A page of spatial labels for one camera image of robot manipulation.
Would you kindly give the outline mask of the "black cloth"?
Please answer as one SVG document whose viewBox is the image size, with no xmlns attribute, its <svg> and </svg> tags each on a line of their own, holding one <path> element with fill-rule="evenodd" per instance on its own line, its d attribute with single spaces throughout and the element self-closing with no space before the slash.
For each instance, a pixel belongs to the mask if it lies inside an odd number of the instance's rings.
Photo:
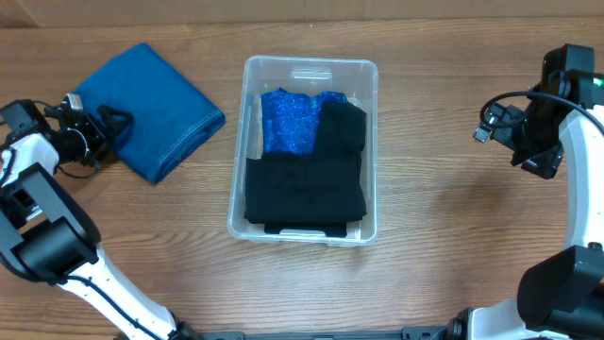
<svg viewBox="0 0 604 340">
<path fill-rule="evenodd" d="M 333 224 L 367 214 L 359 158 L 350 154 L 248 159 L 244 193 L 252 223 Z"/>
<path fill-rule="evenodd" d="M 323 105 L 317 128 L 313 153 L 298 156 L 290 153 L 266 154 L 263 158 L 279 155 L 290 157 L 327 157 L 344 154 L 359 158 L 361 176 L 362 156 L 366 141 L 366 113 L 351 103 L 327 102 Z M 328 237 L 345 237 L 346 225 L 350 222 L 333 224 L 265 223 L 267 233 L 279 233 L 285 229 L 317 230 Z"/>
</svg>

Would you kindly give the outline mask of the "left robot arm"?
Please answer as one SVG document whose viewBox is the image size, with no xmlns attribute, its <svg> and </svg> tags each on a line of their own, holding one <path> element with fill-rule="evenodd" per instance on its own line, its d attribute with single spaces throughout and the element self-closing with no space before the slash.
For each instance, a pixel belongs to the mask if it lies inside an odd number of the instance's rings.
<svg viewBox="0 0 604 340">
<path fill-rule="evenodd" d="M 199 333 L 140 291 L 110 260 L 98 227 L 58 184 L 66 162 L 96 167 L 131 113 L 102 105 L 86 114 L 77 95 L 57 106 L 20 99 L 1 109 L 1 264 L 13 275 L 82 298 L 125 339 L 197 339 Z"/>
</svg>

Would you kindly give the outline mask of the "clear plastic storage container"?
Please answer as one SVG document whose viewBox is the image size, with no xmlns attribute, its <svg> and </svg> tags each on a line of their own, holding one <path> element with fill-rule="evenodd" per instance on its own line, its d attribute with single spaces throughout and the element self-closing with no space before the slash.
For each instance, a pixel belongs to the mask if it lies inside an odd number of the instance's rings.
<svg viewBox="0 0 604 340">
<path fill-rule="evenodd" d="M 244 66 L 243 88 L 229 197 L 227 228 L 241 240 L 318 243 L 337 247 L 368 246 L 378 237 L 378 67 L 368 59 L 321 59 L 310 57 L 256 55 Z M 285 229 L 279 234 L 244 218 L 244 177 L 247 159 L 263 151 L 260 96 L 282 88 L 290 93 L 316 95 L 334 91 L 367 113 L 366 144 L 362 152 L 361 188 L 367 214 L 347 225 L 344 238 L 327 237 L 315 230 Z"/>
</svg>

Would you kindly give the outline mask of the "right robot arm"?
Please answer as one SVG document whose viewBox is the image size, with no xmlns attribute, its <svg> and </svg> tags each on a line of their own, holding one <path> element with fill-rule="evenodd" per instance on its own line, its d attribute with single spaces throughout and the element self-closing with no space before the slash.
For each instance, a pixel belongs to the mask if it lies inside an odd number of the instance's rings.
<svg viewBox="0 0 604 340">
<path fill-rule="evenodd" d="M 525 97 L 519 109 L 502 100 Z M 540 81 L 503 93 L 479 112 L 476 140 L 494 140 L 518 165 L 553 179 L 567 173 L 562 250 L 522 276 L 515 297 L 468 308 L 429 339 L 600 339 L 603 336 L 603 75 L 593 48 L 567 43 L 547 52 Z"/>
</svg>

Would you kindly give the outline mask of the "sparkly blue sequin cloth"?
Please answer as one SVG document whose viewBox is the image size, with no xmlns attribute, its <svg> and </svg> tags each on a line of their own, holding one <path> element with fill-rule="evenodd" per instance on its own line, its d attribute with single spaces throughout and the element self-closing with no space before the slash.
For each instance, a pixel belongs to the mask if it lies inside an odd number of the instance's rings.
<svg viewBox="0 0 604 340">
<path fill-rule="evenodd" d="M 344 93 L 325 91 L 315 96 L 283 88 L 260 96 L 263 152 L 313 153 L 320 113 L 326 102 L 346 103 Z"/>
</svg>

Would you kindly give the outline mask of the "blue denim cloth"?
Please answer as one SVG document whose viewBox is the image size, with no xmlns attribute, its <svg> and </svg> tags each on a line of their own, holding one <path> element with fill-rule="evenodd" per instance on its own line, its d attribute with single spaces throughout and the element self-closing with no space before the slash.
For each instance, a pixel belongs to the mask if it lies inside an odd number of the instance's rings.
<svg viewBox="0 0 604 340">
<path fill-rule="evenodd" d="M 149 44 L 113 57 L 75 88 L 86 113 L 105 105 L 133 116 L 112 151 L 159 183 L 225 123 L 224 113 Z"/>
</svg>

